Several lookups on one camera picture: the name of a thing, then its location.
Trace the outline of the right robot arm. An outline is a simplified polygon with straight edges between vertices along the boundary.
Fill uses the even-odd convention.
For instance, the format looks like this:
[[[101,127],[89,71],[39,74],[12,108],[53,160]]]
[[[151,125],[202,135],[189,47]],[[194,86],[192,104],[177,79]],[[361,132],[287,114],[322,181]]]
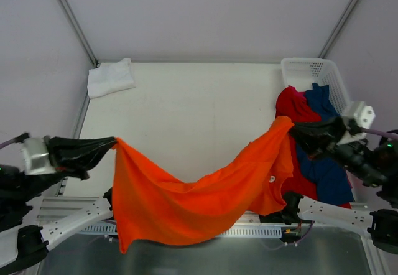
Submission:
[[[300,170],[317,184],[317,197],[286,192],[279,217],[286,224],[334,225],[397,254],[397,130],[380,132],[354,118],[335,116],[328,121],[295,123],[289,134],[295,141]],[[354,208],[349,175],[365,187],[377,188],[376,195],[390,208]]]

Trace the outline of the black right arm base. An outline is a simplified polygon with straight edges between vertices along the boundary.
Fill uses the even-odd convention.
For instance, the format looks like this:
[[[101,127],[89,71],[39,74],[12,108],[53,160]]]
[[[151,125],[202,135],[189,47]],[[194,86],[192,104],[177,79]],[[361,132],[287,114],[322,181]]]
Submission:
[[[283,223],[285,225],[293,224],[310,224],[310,220],[303,220],[298,216],[298,210],[284,208],[281,211],[273,213],[258,213],[258,217],[261,223]]]

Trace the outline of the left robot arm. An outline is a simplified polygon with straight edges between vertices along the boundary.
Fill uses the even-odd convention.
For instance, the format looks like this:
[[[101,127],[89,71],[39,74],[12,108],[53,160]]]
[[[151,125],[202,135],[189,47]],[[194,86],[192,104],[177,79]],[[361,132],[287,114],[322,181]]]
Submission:
[[[1,165],[1,274],[18,274],[43,261],[60,243],[99,221],[128,216],[130,204],[112,191],[70,215],[40,225],[42,194],[66,178],[87,180],[115,137],[70,139],[23,133],[1,143],[21,145],[23,169]]]

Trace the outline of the orange t shirt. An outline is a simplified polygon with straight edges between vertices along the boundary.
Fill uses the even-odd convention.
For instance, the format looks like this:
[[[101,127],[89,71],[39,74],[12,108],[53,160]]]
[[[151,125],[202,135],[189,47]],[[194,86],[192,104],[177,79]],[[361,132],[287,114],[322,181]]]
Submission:
[[[292,127],[290,118],[277,117],[231,163],[193,183],[178,180],[118,139],[112,208],[120,251],[136,240],[201,243],[230,229],[247,211],[282,210],[282,186],[293,175]]]

